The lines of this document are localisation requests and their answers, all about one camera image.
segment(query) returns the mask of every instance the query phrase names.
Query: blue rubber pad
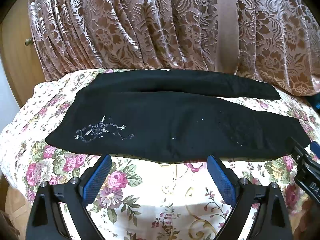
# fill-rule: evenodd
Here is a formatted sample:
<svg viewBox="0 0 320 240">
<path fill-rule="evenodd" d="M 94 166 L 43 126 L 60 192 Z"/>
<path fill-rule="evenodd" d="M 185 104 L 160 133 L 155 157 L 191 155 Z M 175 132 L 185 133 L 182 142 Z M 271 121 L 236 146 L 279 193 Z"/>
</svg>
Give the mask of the blue rubber pad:
<svg viewBox="0 0 320 240">
<path fill-rule="evenodd" d="M 207 159 L 207 169 L 225 203 L 235 207 L 237 203 L 235 188 L 212 156 Z"/>
<path fill-rule="evenodd" d="M 108 176 L 112 166 L 110 155 L 106 155 L 98 168 L 95 170 L 88 183 L 83 188 L 83 202 L 84 206 L 93 203 L 98 195 L 103 182 Z"/>
<path fill-rule="evenodd" d="M 320 158 L 320 145 L 316 141 L 311 142 L 310 150 Z"/>
</svg>

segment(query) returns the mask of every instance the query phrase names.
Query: brass knob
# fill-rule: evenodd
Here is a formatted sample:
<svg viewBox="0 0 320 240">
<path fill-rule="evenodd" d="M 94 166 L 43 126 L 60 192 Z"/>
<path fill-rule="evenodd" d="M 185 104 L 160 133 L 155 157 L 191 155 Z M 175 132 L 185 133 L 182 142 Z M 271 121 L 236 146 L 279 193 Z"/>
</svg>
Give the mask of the brass knob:
<svg viewBox="0 0 320 240">
<path fill-rule="evenodd" d="M 26 39 L 24 45 L 26 46 L 33 45 L 33 39 Z"/>
</svg>

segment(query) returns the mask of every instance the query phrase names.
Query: curtain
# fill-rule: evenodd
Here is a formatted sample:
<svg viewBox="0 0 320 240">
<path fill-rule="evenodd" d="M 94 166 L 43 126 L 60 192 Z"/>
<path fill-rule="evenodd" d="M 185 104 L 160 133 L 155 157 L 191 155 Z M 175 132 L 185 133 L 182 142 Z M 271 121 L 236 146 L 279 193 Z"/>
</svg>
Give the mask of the curtain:
<svg viewBox="0 0 320 240">
<path fill-rule="evenodd" d="M 320 29 L 302 0 L 28 0 L 28 8 L 47 81 L 91 68 L 194 69 L 299 96 L 320 91 Z"/>
</svg>

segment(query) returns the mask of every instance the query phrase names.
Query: floral pattern curtain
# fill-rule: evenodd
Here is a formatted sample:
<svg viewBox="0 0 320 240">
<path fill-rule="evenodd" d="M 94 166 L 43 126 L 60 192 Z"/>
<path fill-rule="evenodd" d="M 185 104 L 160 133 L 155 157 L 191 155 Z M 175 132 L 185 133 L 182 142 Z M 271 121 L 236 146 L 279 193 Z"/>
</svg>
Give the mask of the floral pattern curtain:
<svg viewBox="0 0 320 240">
<path fill-rule="evenodd" d="M 227 42 L 237 42 L 239 60 L 224 68 L 218 19 L 234 10 L 218 2 L 28 0 L 28 8 L 47 81 L 92 68 L 231 69 L 298 96 L 320 91 L 320 28 L 302 0 L 237 0 L 239 39 Z"/>
</svg>

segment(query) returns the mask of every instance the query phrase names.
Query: wooden cabinet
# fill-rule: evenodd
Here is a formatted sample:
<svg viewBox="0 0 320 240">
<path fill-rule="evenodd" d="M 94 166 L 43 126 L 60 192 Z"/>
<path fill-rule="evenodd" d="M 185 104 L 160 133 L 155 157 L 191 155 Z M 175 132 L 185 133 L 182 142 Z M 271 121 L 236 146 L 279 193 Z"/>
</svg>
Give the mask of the wooden cabinet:
<svg viewBox="0 0 320 240">
<path fill-rule="evenodd" d="M 32 97 L 34 87 L 45 82 L 36 49 L 34 45 L 25 46 L 26 39 L 32 39 L 28 0 L 17 0 L 0 25 L 0 55 L 20 107 Z"/>
</svg>

